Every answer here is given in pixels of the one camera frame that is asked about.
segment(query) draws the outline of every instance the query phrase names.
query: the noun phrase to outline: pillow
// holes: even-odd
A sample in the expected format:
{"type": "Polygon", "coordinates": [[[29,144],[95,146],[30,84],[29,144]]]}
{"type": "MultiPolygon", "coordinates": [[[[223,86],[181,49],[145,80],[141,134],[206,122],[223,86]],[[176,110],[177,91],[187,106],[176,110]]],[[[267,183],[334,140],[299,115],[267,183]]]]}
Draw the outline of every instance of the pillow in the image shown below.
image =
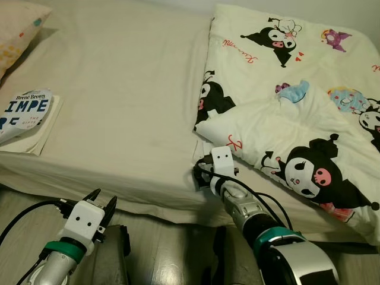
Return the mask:
{"type": "Polygon", "coordinates": [[[0,79],[27,48],[51,11],[24,1],[0,2],[0,79]]]}

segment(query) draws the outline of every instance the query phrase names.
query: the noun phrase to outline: white bed sheet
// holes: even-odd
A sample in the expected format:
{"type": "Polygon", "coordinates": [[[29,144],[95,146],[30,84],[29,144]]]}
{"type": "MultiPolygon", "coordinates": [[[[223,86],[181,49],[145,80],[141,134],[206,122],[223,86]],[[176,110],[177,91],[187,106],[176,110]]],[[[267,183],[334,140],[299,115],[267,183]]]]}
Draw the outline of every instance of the white bed sheet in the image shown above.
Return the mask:
{"type": "MultiPolygon", "coordinates": [[[[64,105],[40,157],[0,153],[0,183],[70,199],[102,188],[101,201],[117,195],[122,210],[175,223],[230,223],[221,202],[197,191],[191,176],[210,17],[125,0],[35,2],[53,13],[27,59],[4,80],[0,109],[14,93],[35,88],[50,88],[64,105]]],[[[239,179],[275,196],[309,238],[362,240],[239,167],[239,179]]]]}

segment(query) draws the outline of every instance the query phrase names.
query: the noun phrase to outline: kuromi character print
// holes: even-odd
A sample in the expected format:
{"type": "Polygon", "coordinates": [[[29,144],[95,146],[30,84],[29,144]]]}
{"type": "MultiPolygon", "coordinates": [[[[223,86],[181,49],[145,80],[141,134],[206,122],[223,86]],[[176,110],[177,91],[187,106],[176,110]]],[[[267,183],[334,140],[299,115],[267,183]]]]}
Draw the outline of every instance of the kuromi character print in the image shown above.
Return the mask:
{"type": "Polygon", "coordinates": [[[380,101],[375,101],[373,99],[368,99],[371,104],[364,112],[359,116],[359,123],[363,129],[368,131],[372,136],[373,140],[371,143],[380,152],[380,101]]]}
{"type": "Polygon", "coordinates": [[[195,124],[235,107],[231,97],[224,96],[221,85],[213,80],[214,77],[215,71],[207,71],[204,75],[195,124]]]}
{"type": "Polygon", "coordinates": [[[370,206],[379,210],[378,202],[370,202],[348,179],[343,180],[340,169],[331,160],[338,155],[334,144],[338,137],[332,134],[330,140],[317,138],[310,141],[309,147],[295,147],[286,162],[276,158],[278,167],[265,165],[267,157],[273,154],[268,151],[261,161],[261,169],[272,168],[271,174],[284,185],[315,203],[332,203],[338,209],[370,206]]]}
{"type": "Polygon", "coordinates": [[[292,57],[290,52],[296,48],[295,37],[297,32],[301,31],[301,26],[296,25],[293,20],[279,20],[269,18],[268,22],[277,22],[274,27],[263,28],[259,33],[247,36],[241,35],[241,38],[247,38],[258,45],[266,46],[273,49],[282,67],[292,57]]]}

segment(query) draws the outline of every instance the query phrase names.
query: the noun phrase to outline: black cable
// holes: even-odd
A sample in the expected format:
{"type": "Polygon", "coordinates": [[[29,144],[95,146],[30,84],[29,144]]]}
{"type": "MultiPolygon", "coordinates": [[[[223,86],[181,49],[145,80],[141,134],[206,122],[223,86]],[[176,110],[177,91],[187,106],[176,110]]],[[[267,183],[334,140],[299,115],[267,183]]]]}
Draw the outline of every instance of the black cable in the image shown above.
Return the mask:
{"type": "Polygon", "coordinates": [[[22,282],[37,268],[37,266],[41,263],[42,258],[39,258],[35,264],[22,276],[22,278],[17,282],[16,285],[21,285],[22,282]]]}
{"type": "Polygon", "coordinates": [[[216,177],[219,177],[219,178],[223,178],[224,180],[230,180],[232,182],[235,182],[236,184],[239,184],[240,186],[244,187],[247,191],[249,191],[253,196],[255,196],[255,198],[257,200],[259,200],[261,202],[261,204],[268,210],[268,212],[273,216],[273,218],[283,227],[286,227],[285,224],[280,220],[280,218],[278,217],[278,215],[271,209],[271,207],[255,192],[253,191],[248,185],[245,185],[243,182],[233,178],[233,177],[230,177],[230,176],[225,176],[225,175],[221,175],[221,174],[218,174],[218,173],[214,173],[214,172],[211,172],[211,171],[208,171],[208,170],[205,170],[203,169],[201,166],[199,166],[200,163],[204,162],[204,159],[199,159],[197,161],[197,163],[195,164],[194,168],[195,169],[198,169],[208,175],[211,175],[211,176],[216,176],[216,177]]]}
{"type": "Polygon", "coordinates": [[[5,237],[7,236],[7,234],[10,232],[10,230],[12,229],[12,227],[22,218],[24,217],[27,213],[29,213],[30,211],[33,211],[34,209],[36,208],[39,208],[39,207],[42,207],[42,206],[45,206],[45,205],[57,205],[58,206],[59,204],[59,200],[49,200],[49,201],[43,201],[43,202],[39,202],[35,205],[32,205],[30,206],[29,208],[26,208],[24,211],[22,211],[20,214],[18,214],[10,223],[9,225],[5,228],[5,230],[1,233],[0,235],[0,246],[2,244],[2,242],[4,241],[5,237]]]}
{"type": "Polygon", "coordinates": [[[285,219],[286,219],[286,222],[289,226],[289,229],[290,230],[293,230],[293,226],[292,226],[292,223],[289,219],[289,216],[287,215],[285,209],[283,208],[283,206],[281,206],[280,202],[278,202],[275,198],[273,198],[271,195],[268,195],[266,193],[261,193],[261,192],[256,192],[257,195],[260,195],[260,196],[265,196],[265,197],[268,197],[269,199],[271,199],[273,202],[275,202],[277,204],[277,206],[281,209],[281,211],[283,212],[284,216],[285,216],[285,219]]]}

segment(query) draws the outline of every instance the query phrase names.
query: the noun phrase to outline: mattress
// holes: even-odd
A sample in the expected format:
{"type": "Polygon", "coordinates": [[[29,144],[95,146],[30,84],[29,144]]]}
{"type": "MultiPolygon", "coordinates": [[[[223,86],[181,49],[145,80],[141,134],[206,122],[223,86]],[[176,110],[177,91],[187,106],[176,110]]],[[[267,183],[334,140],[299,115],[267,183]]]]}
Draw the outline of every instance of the mattress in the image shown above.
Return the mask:
{"type": "MultiPolygon", "coordinates": [[[[40,157],[0,153],[0,183],[76,200],[102,188],[100,201],[117,195],[121,210],[174,223],[231,223],[191,175],[202,146],[192,129],[210,16],[141,1],[36,2],[53,13],[3,80],[0,108],[36,88],[64,104],[40,157]]],[[[363,240],[253,167],[240,160],[237,167],[238,178],[276,197],[308,238],[363,240]]]]}

